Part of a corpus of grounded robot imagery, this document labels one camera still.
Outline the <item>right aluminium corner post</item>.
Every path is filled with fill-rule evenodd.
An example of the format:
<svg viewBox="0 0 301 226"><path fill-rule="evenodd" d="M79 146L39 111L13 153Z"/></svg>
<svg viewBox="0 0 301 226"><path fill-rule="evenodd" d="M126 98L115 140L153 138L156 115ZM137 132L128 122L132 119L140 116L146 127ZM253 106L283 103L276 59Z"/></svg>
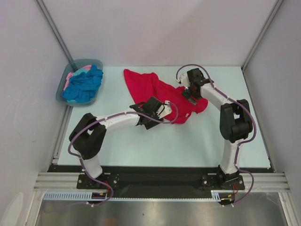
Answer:
<svg viewBox="0 0 301 226"><path fill-rule="evenodd" d="M283 3L285 2L285 0L277 0L275 1L275 4L273 5L271 11L269 12L269 15L267 17L267 19L265 20L259 34L257 35L254 44L252 45L250 51L248 52L242 66L241 66L241 70L244 73L245 70L247 69L250 61L252 60L252 58L254 57L256 51L258 50L260 44L262 43L264 37L266 36L269 28L271 27L272 23L274 22L279 10L281 9Z"/></svg>

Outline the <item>light teal t shirt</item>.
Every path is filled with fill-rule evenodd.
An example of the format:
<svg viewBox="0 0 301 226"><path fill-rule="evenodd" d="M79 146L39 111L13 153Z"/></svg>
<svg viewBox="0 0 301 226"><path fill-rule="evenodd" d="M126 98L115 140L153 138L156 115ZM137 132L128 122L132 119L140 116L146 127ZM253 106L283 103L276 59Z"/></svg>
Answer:
<svg viewBox="0 0 301 226"><path fill-rule="evenodd" d="M88 72L88 70L86 69L86 68L80 68L80 69L78 69L77 71L75 71L75 72L70 72L70 73L68 73L68 75L67 75L67 77L66 77L66 83L65 83L65 87L64 87L64 89L63 90L66 90L66 88L69 86L69 80L70 80L70 78L72 77L72 76L78 76L78 75L80 75L81 73L87 73Z"/></svg>

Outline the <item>aluminium front rail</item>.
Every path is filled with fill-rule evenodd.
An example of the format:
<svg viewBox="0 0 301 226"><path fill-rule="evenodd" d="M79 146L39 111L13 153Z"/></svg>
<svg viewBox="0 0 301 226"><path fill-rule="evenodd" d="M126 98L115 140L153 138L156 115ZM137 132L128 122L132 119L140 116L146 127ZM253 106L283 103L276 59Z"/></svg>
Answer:
<svg viewBox="0 0 301 226"><path fill-rule="evenodd" d="M67 190L100 190L110 185L113 189L121 190L129 186L138 188L198 188L208 190L231 190L238 188L244 192L288 192L290 190L283 173L254 173L241 174L239 179L220 185L216 175L200 173L115 173L105 174L97 181L90 179L83 173L40 173L36 179L34 189L45 191Z"/></svg>

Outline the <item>aluminium corner post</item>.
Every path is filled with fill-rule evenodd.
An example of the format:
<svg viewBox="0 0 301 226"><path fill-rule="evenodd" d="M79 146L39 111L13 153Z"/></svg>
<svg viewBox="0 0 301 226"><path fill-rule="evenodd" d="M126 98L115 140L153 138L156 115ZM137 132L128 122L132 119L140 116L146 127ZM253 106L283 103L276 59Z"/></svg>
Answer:
<svg viewBox="0 0 301 226"><path fill-rule="evenodd" d="M279 10L281 9L283 3L285 2L285 0L277 0L275 1L275 4L273 5L271 11L269 12L269 15L267 17L267 19L265 20L259 34L257 35L254 44L252 45L250 51L248 52L242 66L241 66L241 70L244 73L245 70L247 69L250 61L252 60L252 58L254 57L256 51L258 50L260 44L262 43L264 37L266 36L269 28L271 27L272 23L274 22Z"/></svg>
<svg viewBox="0 0 301 226"><path fill-rule="evenodd" d="M34 2L37 5L42 17L44 18L47 26L49 27L51 33L53 34L57 44L59 45L61 51L63 52L65 58L67 59L68 62L73 61L70 51L68 50L67 45L65 44L45 2L43 0L34 0Z"/></svg>

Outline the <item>pink t shirt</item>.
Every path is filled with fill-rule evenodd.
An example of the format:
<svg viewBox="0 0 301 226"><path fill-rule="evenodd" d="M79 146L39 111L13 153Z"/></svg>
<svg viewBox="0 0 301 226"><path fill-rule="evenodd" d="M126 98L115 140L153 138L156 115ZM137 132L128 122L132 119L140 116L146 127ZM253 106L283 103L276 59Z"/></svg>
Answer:
<svg viewBox="0 0 301 226"><path fill-rule="evenodd" d="M65 83L65 86L64 86L64 89L63 90L66 90L66 88L69 86L69 83L70 83L70 78L72 76L78 76L80 75L81 73L87 73L90 69L91 69L92 65L86 65L80 69L78 69L77 71L75 72L70 72L68 73L67 77L66 77L66 83Z"/></svg>

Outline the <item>red t shirt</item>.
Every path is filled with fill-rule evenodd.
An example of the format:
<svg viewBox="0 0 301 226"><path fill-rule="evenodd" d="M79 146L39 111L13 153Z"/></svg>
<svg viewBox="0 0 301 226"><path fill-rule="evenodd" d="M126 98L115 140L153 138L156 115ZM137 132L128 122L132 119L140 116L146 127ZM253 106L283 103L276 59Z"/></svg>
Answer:
<svg viewBox="0 0 301 226"><path fill-rule="evenodd" d="M170 101L178 108L176 115L175 106L172 106L172 113L167 115L165 119L171 121L174 118L175 124L184 124L193 112L196 114L203 112L208 106L207 99L200 99L194 105L186 99L182 92L184 86L177 88L161 81L155 73L137 73L129 69L123 71L125 83L134 102L146 102L150 97L155 97L159 101Z"/></svg>

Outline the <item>blue t shirt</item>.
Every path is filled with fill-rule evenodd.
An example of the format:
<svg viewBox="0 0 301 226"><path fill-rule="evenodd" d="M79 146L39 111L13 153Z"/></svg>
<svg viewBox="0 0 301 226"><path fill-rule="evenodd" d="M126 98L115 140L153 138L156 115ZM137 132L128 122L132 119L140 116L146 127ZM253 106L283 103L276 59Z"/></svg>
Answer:
<svg viewBox="0 0 301 226"><path fill-rule="evenodd" d="M96 96L103 79L103 71L92 65L87 73L70 78L69 86L63 91L67 101L83 103Z"/></svg>

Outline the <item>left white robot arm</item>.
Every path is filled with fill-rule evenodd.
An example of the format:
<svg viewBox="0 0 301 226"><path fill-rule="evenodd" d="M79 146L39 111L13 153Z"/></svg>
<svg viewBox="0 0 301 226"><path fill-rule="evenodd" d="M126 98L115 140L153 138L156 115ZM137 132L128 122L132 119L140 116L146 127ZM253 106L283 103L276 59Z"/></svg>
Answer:
<svg viewBox="0 0 301 226"><path fill-rule="evenodd" d="M143 125L151 129L164 121L164 117L172 112L167 102L160 102L151 97L147 102L129 106L125 111L116 114L96 117L85 114L69 136L70 147L73 147L79 157L83 170L89 176L87 182L93 188L103 185L103 169L98 159L105 135L117 129L129 126Z"/></svg>

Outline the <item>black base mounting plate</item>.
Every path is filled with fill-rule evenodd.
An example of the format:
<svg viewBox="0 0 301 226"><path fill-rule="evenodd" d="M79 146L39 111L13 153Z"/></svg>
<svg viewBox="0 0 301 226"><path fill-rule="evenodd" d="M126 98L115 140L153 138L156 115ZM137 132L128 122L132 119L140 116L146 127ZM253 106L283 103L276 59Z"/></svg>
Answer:
<svg viewBox="0 0 301 226"><path fill-rule="evenodd" d="M79 190L108 190L115 198L193 199L207 198L212 190L248 190L256 174L273 173L272 168L244 168L232 179L223 179L217 167L121 167L105 166L96 181L76 165L51 165L49 173L77 173Z"/></svg>

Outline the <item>translucent blue plastic basket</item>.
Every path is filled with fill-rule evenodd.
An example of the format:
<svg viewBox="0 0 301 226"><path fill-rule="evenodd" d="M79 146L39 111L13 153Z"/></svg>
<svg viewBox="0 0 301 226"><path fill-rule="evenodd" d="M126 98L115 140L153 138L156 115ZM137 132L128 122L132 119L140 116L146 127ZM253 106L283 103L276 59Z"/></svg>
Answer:
<svg viewBox="0 0 301 226"><path fill-rule="evenodd" d="M71 106L84 106L84 105L91 105L92 103L94 103L96 97L93 97L91 100L87 101L87 102L83 102L83 103L77 103L74 101L67 101L64 97L63 97L63 91L67 82L67 77L69 73L75 73L78 69L83 68L84 66L88 66L88 65L96 65L98 69L102 70L103 69L103 64L101 61L97 60L97 59L77 59L74 61L69 62L65 69L64 72L62 74L61 80L59 82L58 88L57 88L57 92L56 92L56 99L58 102L64 104L64 105L71 105Z"/></svg>

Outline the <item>left aluminium corner post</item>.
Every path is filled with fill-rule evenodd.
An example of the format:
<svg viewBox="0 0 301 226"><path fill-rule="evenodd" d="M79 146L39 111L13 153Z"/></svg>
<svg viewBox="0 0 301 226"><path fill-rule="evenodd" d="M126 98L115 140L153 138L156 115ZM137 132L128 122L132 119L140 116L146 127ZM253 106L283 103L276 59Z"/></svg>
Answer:
<svg viewBox="0 0 301 226"><path fill-rule="evenodd" d="M67 45L65 44L45 2L43 0L34 0L34 2L37 5L42 17L44 18L47 26L49 27L51 33L53 34L57 44L59 45L61 51L63 52L65 58L67 59L68 62L73 61L70 51L68 50Z"/></svg>

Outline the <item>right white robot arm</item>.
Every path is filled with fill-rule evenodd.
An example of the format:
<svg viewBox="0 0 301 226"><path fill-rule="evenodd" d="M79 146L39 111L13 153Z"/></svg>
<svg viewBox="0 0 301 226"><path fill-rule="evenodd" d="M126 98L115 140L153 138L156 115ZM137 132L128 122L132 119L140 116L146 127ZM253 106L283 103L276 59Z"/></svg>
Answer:
<svg viewBox="0 0 301 226"><path fill-rule="evenodd" d="M194 105L206 99L220 111L220 133L224 138L224 151L219 168L223 172L217 177L217 184L228 189L234 183L231 174L238 171L239 150L251 132L256 136L256 125L245 99L234 100L219 90L205 68L198 66L182 75L176 73L176 81L184 86L182 95Z"/></svg>

